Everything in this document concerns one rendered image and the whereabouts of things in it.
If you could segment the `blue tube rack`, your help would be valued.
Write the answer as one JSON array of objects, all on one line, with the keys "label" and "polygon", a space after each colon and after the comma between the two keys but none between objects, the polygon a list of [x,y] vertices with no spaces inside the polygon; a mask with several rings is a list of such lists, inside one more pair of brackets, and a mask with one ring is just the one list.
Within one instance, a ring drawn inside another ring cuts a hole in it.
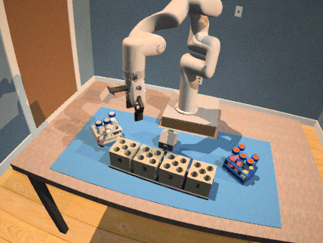
[{"label": "blue tube rack", "polygon": [[[254,169],[250,169],[249,173],[246,174],[245,172],[243,172],[243,167],[245,166],[245,163],[243,164],[243,166],[241,168],[238,168],[236,166],[237,161],[238,161],[238,159],[236,159],[235,162],[231,162],[229,160],[229,157],[227,157],[227,158],[225,158],[222,168],[225,171],[227,171],[231,176],[233,176],[238,182],[240,182],[241,185],[244,185],[246,182],[248,182],[255,175],[258,167],[255,166]],[[233,166],[232,167],[228,166],[228,164],[227,164],[228,162]],[[234,168],[238,169],[239,172],[238,173],[235,172]],[[243,173],[246,176],[246,178],[243,178],[242,176],[240,176],[241,173]]]}]

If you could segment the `light blue bench mat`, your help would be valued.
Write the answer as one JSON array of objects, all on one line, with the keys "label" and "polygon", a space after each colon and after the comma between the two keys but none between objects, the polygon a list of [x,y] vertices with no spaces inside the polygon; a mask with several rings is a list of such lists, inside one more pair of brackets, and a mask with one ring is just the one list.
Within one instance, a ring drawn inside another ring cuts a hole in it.
[{"label": "light blue bench mat", "polygon": [[[143,115],[135,121],[134,113],[101,106],[78,132],[50,167],[62,174],[111,189],[116,192],[152,201],[161,205],[281,229],[278,189],[270,142],[219,131],[218,140],[194,134],[179,133],[173,151],[167,152],[215,165],[214,181],[208,200],[178,192],[129,174],[109,168],[109,150],[116,141],[98,146],[92,127],[96,120],[103,122],[108,112],[115,112],[115,120],[122,128],[122,138],[142,145],[158,147],[161,119]],[[255,175],[241,185],[222,166],[238,144],[245,145],[247,158],[253,154],[260,159]]]}]

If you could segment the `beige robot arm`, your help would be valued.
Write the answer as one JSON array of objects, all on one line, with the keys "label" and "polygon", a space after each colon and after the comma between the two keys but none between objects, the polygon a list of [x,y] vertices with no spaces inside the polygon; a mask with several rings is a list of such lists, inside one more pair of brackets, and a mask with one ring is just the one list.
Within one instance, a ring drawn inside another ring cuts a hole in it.
[{"label": "beige robot arm", "polygon": [[[197,113],[198,77],[211,78],[220,52],[218,38],[208,35],[209,17],[218,17],[223,9],[221,0],[172,0],[163,10],[140,21],[122,42],[123,76],[140,79],[145,75],[145,58],[161,54],[165,40],[152,32],[179,26],[191,17],[187,47],[204,54],[184,54],[180,60],[180,93],[175,109],[183,115]],[[136,37],[131,37],[136,36]]]}]

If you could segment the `clear conical tube with red liquid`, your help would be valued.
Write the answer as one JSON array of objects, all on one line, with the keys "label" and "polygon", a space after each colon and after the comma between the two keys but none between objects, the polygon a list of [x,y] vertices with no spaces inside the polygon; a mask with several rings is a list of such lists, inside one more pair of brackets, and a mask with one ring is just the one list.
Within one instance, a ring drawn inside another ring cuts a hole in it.
[{"label": "clear conical tube with red liquid", "polygon": [[[240,153],[240,149],[238,147],[233,147],[231,155],[229,157],[229,160],[231,162],[235,162],[239,153]],[[232,167],[232,165],[230,163],[227,163],[227,164],[228,164],[228,166]]]}]

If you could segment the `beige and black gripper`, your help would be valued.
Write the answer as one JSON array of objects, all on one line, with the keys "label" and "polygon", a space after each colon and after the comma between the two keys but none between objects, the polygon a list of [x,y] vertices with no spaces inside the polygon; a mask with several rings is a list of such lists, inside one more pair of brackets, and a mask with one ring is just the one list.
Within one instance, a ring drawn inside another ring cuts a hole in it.
[{"label": "beige and black gripper", "polygon": [[[128,88],[128,91],[125,92],[127,99],[126,108],[129,109],[134,107],[134,120],[136,122],[143,120],[144,104],[146,103],[144,77],[132,80],[123,76],[125,79],[125,85]],[[137,102],[139,104],[136,104]],[[137,106],[140,106],[139,109],[137,109]]]}]

